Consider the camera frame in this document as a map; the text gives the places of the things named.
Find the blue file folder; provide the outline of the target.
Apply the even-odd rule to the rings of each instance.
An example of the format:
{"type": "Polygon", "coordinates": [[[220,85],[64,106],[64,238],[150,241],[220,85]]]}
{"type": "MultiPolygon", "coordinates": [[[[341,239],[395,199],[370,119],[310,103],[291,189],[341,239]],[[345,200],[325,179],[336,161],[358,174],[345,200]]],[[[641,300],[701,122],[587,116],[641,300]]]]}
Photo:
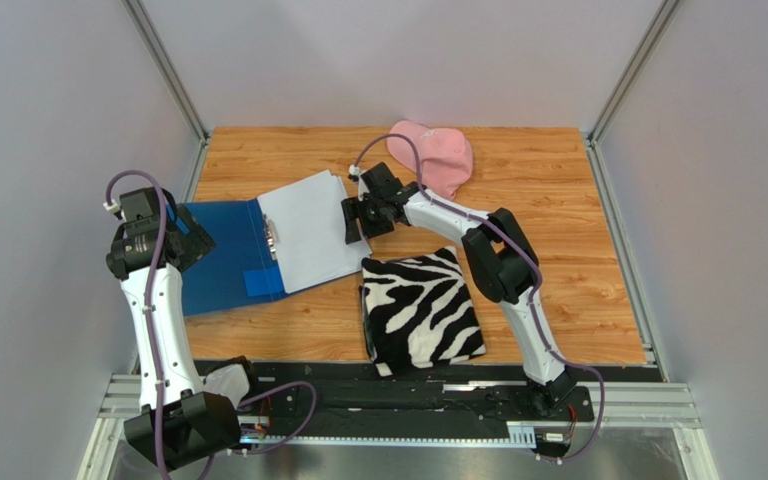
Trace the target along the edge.
{"type": "Polygon", "coordinates": [[[267,245],[256,200],[184,205],[214,240],[215,248],[182,273],[185,316],[272,303],[288,296],[278,262],[267,245]]]}

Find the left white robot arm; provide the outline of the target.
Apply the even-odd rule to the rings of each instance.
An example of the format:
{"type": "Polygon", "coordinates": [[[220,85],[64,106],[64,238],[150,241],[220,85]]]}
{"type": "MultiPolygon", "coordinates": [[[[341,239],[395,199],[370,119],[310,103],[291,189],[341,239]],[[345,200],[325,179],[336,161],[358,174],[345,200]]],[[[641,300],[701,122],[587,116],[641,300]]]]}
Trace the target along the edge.
{"type": "Polygon", "coordinates": [[[125,422],[125,438],[169,474],[239,444],[237,408],[251,390],[249,375],[242,360],[206,376],[195,366],[182,274],[215,242],[188,208],[153,187],[111,208],[121,223],[106,262],[129,305],[140,358],[139,412],[125,422]]]}

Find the metal folder clip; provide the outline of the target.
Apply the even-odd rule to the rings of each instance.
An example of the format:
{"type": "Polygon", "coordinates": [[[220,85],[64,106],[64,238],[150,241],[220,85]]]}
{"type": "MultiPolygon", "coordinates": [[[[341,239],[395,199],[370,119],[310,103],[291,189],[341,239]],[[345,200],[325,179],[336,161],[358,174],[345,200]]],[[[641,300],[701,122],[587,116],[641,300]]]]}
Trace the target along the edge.
{"type": "Polygon", "coordinates": [[[276,231],[276,225],[274,224],[273,220],[268,217],[266,214],[262,215],[262,221],[263,221],[263,227],[264,227],[264,237],[266,241],[266,245],[268,248],[268,252],[270,254],[270,257],[273,261],[278,260],[278,254],[277,254],[277,244],[279,242],[277,231],[276,231]]]}

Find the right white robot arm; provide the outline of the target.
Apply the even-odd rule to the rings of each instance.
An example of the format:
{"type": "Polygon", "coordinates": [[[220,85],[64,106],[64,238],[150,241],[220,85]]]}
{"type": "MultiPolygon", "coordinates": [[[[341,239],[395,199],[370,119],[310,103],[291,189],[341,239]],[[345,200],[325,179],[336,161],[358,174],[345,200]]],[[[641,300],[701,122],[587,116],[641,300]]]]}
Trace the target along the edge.
{"type": "Polygon", "coordinates": [[[384,163],[368,170],[352,165],[348,177],[358,194],[342,203],[346,242],[389,233],[402,223],[458,243],[474,285],[504,313],[534,394],[550,408],[565,400],[576,382],[541,305],[537,256],[513,213],[460,206],[418,182],[402,183],[384,163]]]}

